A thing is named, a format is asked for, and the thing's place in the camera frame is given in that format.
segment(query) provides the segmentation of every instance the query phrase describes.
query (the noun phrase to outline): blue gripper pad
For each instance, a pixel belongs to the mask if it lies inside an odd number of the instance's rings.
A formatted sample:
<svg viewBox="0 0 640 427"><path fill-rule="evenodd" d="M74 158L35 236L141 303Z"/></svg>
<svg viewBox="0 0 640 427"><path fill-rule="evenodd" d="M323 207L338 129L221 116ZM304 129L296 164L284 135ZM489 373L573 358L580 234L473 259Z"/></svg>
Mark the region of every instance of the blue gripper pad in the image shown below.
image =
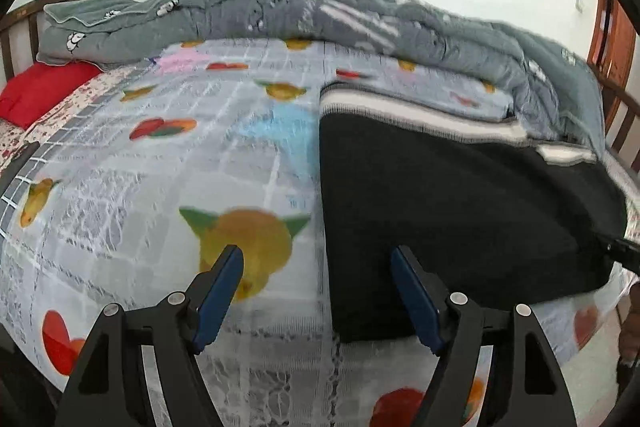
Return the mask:
<svg viewBox="0 0 640 427"><path fill-rule="evenodd" d="M391 275L420 343L439 352L445 343L440 337L438 312L399 248L391 253Z"/></svg>
<svg viewBox="0 0 640 427"><path fill-rule="evenodd" d="M196 355L218 336L243 271L242 251L235 247L198 310L198 331L193 339Z"/></svg>

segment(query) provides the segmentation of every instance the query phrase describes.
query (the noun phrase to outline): bed rail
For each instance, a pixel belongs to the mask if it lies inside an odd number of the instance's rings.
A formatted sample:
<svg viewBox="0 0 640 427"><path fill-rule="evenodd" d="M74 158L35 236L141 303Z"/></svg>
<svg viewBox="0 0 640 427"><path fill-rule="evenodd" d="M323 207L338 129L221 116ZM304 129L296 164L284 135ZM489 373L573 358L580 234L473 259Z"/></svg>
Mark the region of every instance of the bed rail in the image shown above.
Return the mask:
<svg viewBox="0 0 640 427"><path fill-rule="evenodd" d="M0 19L0 49L2 49L2 64L4 66L4 74L8 82L15 76L14 61L11 53L11 41L9 38L9 29L17 23L28 20L29 23L29 42L31 45L31 58L36 61L38 54L38 14L44 10L45 5L55 4L57 2L66 2L75 0L33 0L23 6L12 10Z"/></svg>
<svg viewBox="0 0 640 427"><path fill-rule="evenodd" d="M618 129L618 133L613 140L611 148L620 153L623 145L626 143L626 139L629 136L629 131L631 131L631 126L633 126L636 118L640 117L640 103L634 99L628 92L626 92L623 87L620 87L618 84L609 80L608 78L602 76L602 74L590 64L591 70L595 74L598 79L598 83L602 86L603 96L608 94L612 96L616 100L620 101L620 105L626 107L625 118L620 124L620 128ZM640 148L636 152L633 161L631 162L631 169L633 172L640 171Z"/></svg>

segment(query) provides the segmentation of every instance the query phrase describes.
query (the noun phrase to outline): floor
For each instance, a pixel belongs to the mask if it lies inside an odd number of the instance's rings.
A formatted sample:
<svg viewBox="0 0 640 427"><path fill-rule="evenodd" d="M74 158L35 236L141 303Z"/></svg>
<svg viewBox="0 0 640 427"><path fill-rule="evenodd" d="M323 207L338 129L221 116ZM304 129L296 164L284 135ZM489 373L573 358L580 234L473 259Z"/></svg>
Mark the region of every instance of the floor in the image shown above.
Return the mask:
<svg viewBox="0 0 640 427"><path fill-rule="evenodd" d="M628 298L624 298L618 313L607 315L589 343L562 368L578 427L598 427L616 402L620 318L624 320L627 313Z"/></svg>

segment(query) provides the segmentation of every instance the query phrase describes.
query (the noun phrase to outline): wooden furniture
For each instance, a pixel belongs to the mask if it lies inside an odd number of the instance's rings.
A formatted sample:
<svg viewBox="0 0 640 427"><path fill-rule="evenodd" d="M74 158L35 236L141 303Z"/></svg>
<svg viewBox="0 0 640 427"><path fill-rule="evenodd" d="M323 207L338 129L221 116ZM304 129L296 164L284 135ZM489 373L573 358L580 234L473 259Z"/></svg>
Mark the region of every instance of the wooden furniture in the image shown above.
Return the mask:
<svg viewBox="0 0 640 427"><path fill-rule="evenodd" d="M636 30L618 0L598 0L596 24L588 64L601 77L625 89L636 47ZM602 91L605 130L609 131L620 106L612 91Z"/></svg>
<svg viewBox="0 0 640 427"><path fill-rule="evenodd" d="M6 75L7 82L11 80L14 75L14 63L11 54L11 42L9 38L9 29L15 24L28 20L29 23L29 41L31 44L31 57L33 62L36 61L36 55L38 54L38 13L44 10L45 5L54 4L57 2L66 2L75 0L33 0L15 10L12 10L7 15L0 19L0 48L2 49L2 63L4 66L4 74Z"/></svg>
<svg viewBox="0 0 640 427"><path fill-rule="evenodd" d="M622 146L625 144L626 139L629 135L629 131L631 130L631 126L633 125L636 118L640 117L640 103L636 101L628 92L625 91L622 87L616 84L613 80L602 76L602 74L592 65L590 64L591 70L596 75L598 82L602 86L602 96L609 97L610 99L616 100L618 105L623 105L626 107L625 118L620 125L620 129L616 134L616 137L613 140L611 148L615 152L620 152ZM634 172L640 171L640 148L638 152L631 162L631 169Z"/></svg>

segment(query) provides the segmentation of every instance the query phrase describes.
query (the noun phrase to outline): gray comforter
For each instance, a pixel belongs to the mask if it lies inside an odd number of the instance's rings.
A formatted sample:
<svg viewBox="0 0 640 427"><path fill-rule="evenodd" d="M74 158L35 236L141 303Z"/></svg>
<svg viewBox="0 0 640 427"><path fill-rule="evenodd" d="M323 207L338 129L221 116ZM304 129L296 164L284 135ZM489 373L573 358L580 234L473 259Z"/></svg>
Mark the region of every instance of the gray comforter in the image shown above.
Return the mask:
<svg viewBox="0 0 640 427"><path fill-rule="evenodd" d="M332 41L490 82L513 96L532 136L604 151L598 84L580 58L524 30L419 0L82 0L46 13L38 60L47 64L111 68L201 39Z"/></svg>

